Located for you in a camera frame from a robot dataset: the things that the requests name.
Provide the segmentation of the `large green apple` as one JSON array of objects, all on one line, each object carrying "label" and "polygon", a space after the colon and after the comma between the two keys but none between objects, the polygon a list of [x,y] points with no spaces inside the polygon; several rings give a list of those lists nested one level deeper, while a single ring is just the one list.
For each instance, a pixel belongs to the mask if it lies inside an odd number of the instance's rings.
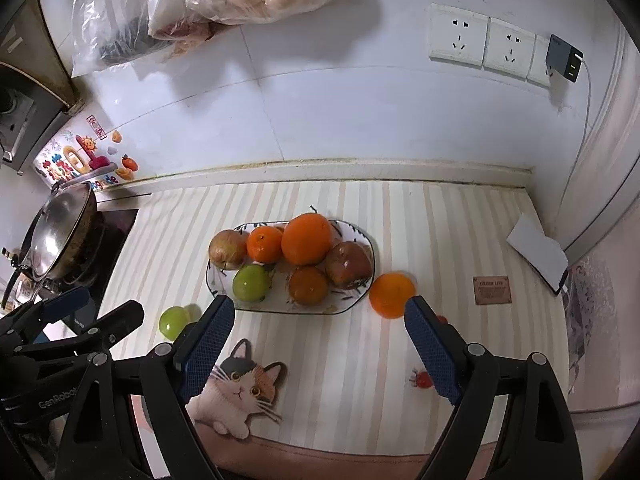
[{"label": "large green apple", "polygon": [[265,299],[271,288],[271,274],[260,264],[251,263],[235,273],[232,292],[237,300],[259,302]]}]

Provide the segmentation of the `white wall socket middle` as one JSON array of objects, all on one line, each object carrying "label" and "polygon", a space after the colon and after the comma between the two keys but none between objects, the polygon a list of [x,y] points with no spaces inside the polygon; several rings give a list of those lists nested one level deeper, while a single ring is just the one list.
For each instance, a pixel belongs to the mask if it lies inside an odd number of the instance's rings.
[{"label": "white wall socket middle", "polygon": [[498,18],[488,23],[484,67],[525,79],[533,61],[535,34]]}]

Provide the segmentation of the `small orange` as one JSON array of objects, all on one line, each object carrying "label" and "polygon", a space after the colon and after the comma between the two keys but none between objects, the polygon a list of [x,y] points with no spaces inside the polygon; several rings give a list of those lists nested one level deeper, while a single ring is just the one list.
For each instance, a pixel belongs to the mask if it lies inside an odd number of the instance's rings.
[{"label": "small orange", "polygon": [[282,257],[282,231],[274,226],[258,226],[246,241],[247,255],[263,264],[277,263]]},{"label": "small orange", "polygon": [[301,266],[288,280],[288,293],[296,304],[316,306],[328,296],[329,281],[315,266]]}]

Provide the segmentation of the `yellowish red apple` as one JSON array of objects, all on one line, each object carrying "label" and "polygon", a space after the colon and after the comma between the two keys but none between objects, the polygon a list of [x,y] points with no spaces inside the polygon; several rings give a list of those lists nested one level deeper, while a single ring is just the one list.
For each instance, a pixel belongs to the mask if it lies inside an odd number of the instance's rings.
[{"label": "yellowish red apple", "polygon": [[246,240],[238,231],[220,231],[209,242],[208,260],[219,270],[238,270],[246,257]]}]

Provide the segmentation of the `dark red apple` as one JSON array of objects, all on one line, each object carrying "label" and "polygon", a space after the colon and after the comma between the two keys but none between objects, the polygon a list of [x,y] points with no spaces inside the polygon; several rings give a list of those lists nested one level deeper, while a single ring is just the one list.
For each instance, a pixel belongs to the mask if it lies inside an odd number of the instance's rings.
[{"label": "dark red apple", "polygon": [[340,289],[356,288],[373,274],[370,257],[356,242],[336,244],[326,255],[324,266],[329,280]]}]

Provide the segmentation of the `cherry tomato with stem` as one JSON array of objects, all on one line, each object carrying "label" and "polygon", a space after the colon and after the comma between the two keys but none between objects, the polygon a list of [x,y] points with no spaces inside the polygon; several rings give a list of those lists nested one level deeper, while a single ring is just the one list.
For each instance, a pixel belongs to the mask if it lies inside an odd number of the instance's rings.
[{"label": "cherry tomato with stem", "polygon": [[426,370],[417,370],[416,368],[414,368],[409,378],[409,382],[410,385],[412,385],[414,388],[423,390],[427,390],[433,387],[432,378]]}]

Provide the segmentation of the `clear plastic bag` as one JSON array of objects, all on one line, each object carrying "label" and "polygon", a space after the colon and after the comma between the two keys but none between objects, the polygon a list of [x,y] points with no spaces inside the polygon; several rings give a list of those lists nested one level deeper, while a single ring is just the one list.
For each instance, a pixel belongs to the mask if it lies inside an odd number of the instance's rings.
[{"label": "clear plastic bag", "polygon": [[102,72],[139,58],[176,58],[216,34],[217,25],[186,0],[74,0],[74,77]]}]

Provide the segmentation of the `metal wok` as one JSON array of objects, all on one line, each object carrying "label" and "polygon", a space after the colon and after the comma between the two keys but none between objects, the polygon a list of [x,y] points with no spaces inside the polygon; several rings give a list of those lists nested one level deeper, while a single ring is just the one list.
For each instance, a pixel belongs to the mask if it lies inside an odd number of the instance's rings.
[{"label": "metal wok", "polygon": [[88,181],[55,185],[12,260],[15,270],[4,290],[2,309],[21,274],[37,286],[64,278],[76,264],[97,214],[96,194]]}]

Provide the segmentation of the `small green apple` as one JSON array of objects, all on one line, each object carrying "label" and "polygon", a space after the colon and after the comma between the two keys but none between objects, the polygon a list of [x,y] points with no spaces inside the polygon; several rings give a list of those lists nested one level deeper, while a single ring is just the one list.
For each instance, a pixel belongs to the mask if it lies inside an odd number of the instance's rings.
[{"label": "small green apple", "polygon": [[160,315],[158,330],[166,339],[175,341],[190,323],[191,315],[185,307],[170,307]]}]

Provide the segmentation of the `dark power adapter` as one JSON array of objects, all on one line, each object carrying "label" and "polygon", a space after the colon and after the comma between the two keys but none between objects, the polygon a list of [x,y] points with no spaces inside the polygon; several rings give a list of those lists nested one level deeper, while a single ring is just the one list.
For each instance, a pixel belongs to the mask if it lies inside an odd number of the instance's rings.
[{"label": "dark power adapter", "polygon": [[578,78],[584,55],[572,44],[556,35],[549,38],[546,65],[552,73],[560,74],[574,84]]}]

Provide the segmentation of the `large orange with stem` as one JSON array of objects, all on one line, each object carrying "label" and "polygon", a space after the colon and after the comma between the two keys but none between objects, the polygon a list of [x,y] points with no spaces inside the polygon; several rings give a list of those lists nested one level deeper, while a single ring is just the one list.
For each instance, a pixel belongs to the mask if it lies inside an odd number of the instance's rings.
[{"label": "large orange with stem", "polygon": [[284,258],[294,266],[315,266],[324,259],[332,243],[329,220],[318,212],[306,212],[285,226],[281,249]]}]

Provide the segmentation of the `orange mandarin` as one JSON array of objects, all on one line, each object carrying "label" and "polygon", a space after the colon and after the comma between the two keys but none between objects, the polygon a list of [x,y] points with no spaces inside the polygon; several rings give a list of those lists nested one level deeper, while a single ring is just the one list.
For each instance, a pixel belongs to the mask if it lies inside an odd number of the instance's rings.
[{"label": "orange mandarin", "polygon": [[406,303],[416,296],[416,286],[407,275],[390,272],[380,275],[369,290],[370,305],[382,318],[402,318]]}]

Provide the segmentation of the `white wall socket left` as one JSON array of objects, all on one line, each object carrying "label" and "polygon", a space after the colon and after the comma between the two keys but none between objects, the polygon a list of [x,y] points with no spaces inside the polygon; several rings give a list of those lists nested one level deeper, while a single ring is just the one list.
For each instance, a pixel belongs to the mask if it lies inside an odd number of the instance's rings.
[{"label": "white wall socket left", "polygon": [[428,57],[434,61],[482,66],[488,23],[485,14],[432,3]]}]

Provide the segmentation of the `colourful wall stickers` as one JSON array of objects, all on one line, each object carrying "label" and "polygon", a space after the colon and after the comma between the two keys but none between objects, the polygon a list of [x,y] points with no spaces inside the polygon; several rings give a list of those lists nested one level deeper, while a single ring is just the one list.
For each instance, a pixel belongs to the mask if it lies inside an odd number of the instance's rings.
[{"label": "colourful wall stickers", "polygon": [[32,168],[52,186],[87,177],[93,191],[140,176],[140,157],[111,122],[98,112],[70,119],[36,155]]}]

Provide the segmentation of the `white folded paper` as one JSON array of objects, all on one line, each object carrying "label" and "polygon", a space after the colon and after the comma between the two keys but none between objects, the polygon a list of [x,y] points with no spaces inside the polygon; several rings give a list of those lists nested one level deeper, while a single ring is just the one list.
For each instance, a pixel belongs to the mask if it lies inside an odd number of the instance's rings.
[{"label": "white folded paper", "polygon": [[567,256],[560,244],[538,229],[526,214],[520,215],[506,242],[558,296],[568,275]]}]

